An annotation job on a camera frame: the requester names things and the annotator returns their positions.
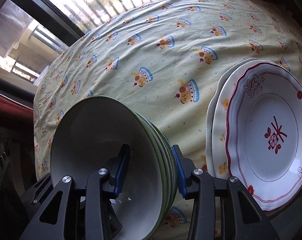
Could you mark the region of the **large green rim bowl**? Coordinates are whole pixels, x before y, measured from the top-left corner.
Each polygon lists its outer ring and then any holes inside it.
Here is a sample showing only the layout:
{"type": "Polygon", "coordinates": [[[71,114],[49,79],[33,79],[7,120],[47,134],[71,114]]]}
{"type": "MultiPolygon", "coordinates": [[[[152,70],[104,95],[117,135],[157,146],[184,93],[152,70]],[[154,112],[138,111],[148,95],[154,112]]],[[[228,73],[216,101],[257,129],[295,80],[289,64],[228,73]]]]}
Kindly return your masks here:
{"type": "Polygon", "coordinates": [[[162,204],[159,215],[160,222],[156,223],[156,226],[162,224],[167,217],[167,213],[170,210],[176,194],[177,185],[177,168],[174,162],[174,156],[169,144],[169,141],[164,134],[150,121],[145,119],[140,114],[137,114],[141,120],[144,130],[147,135],[152,136],[151,145],[155,147],[154,151],[156,159],[159,164],[159,170],[161,172],[162,180],[162,204]]]}
{"type": "Polygon", "coordinates": [[[106,167],[123,144],[131,155],[123,191],[112,202],[122,224],[117,239],[148,239],[164,214],[167,181],[163,159],[149,124],[127,105],[107,96],[84,99],[64,115],[53,136],[52,183],[64,176],[88,177],[106,167]]]}

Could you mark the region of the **large orange floral plate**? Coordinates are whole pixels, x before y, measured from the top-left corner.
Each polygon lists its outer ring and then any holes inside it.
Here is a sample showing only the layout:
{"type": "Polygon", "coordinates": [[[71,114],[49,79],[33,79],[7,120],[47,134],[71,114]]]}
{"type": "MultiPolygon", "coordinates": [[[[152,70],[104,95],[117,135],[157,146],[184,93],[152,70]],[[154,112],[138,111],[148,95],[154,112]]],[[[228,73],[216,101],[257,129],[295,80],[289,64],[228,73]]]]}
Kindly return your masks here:
{"type": "Polygon", "coordinates": [[[231,68],[229,68],[220,78],[217,83],[217,88],[214,89],[214,96],[209,102],[208,109],[207,109],[207,116],[206,116],[206,165],[207,165],[207,170],[208,173],[212,176],[215,177],[215,170],[214,170],[214,165],[213,165],[213,154],[212,154],[212,128],[213,128],[213,119],[214,119],[214,112],[215,112],[215,107],[218,102],[218,97],[220,94],[220,91],[226,82],[226,80],[229,78],[229,76],[240,66],[243,64],[246,64],[250,61],[257,60],[256,58],[248,58],[245,59],[244,61],[241,61],[231,68]]]}

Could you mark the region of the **red curtain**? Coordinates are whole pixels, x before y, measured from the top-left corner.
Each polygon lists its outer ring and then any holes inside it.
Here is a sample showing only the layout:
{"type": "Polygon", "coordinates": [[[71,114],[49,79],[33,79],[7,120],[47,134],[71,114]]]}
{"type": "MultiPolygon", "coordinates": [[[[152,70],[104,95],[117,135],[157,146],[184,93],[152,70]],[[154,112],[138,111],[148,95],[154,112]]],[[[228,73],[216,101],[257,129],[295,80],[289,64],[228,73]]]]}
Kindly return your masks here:
{"type": "Polygon", "coordinates": [[[32,121],[33,110],[0,95],[0,116],[32,121]]]}

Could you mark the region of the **dark window frame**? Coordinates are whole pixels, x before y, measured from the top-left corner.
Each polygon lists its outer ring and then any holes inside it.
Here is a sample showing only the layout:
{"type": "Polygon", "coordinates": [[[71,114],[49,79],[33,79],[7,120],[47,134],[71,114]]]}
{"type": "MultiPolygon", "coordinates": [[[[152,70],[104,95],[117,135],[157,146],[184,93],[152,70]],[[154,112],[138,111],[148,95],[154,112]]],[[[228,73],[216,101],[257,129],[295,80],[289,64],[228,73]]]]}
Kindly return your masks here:
{"type": "Polygon", "coordinates": [[[52,62],[82,36],[49,0],[0,0],[0,93],[32,102],[52,62]]]}

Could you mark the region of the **yellow cake print tablecloth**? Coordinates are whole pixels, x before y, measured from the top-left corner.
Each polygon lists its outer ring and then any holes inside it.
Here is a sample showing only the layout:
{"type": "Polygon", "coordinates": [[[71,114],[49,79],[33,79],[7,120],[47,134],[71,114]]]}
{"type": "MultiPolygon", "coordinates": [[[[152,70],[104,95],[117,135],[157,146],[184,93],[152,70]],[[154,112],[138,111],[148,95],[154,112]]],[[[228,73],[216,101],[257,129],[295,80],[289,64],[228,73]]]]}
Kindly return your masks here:
{"type": "Polygon", "coordinates": [[[34,99],[35,171],[50,169],[63,115],[90,96],[115,98],[156,125],[207,171],[206,116],[219,78],[248,58],[302,85],[302,27],[261,0],[164,0],[85,34],[50,65],[34,99]]]}

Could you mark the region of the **red pattern scalloped plate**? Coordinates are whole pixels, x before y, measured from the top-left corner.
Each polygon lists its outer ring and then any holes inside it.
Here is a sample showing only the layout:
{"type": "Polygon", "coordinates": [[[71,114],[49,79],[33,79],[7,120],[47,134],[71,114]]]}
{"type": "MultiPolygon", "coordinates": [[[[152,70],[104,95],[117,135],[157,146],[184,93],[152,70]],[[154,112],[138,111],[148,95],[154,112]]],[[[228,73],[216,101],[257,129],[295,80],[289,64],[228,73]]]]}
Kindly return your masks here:
{"type": "Polygon", "coordinates": [[[302,85],[279,65],[244,71],[226,113],[228,170],[262,210],[289,202],[302,187],[302,85]]]}

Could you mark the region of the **beaded rim floral plate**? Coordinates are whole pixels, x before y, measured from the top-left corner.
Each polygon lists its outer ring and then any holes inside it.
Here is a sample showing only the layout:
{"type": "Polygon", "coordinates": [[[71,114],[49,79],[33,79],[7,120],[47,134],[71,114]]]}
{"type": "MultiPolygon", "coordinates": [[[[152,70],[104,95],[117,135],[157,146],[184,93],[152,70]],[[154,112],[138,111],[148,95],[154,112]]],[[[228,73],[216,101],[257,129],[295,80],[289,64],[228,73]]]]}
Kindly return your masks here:
{"type": "Polygon", "coordinates": [[[225,151],[226,114],[229,100],[236,82],[239,77],[244,74],[245,70],[262,62],[262,60],[256,59],[245,60],[232,67],[226,78],[220,79],[219,81],[212,123],[212,160],[214,174],[218,178],[227,179],[229,177],[227,155],[225,151]]]}

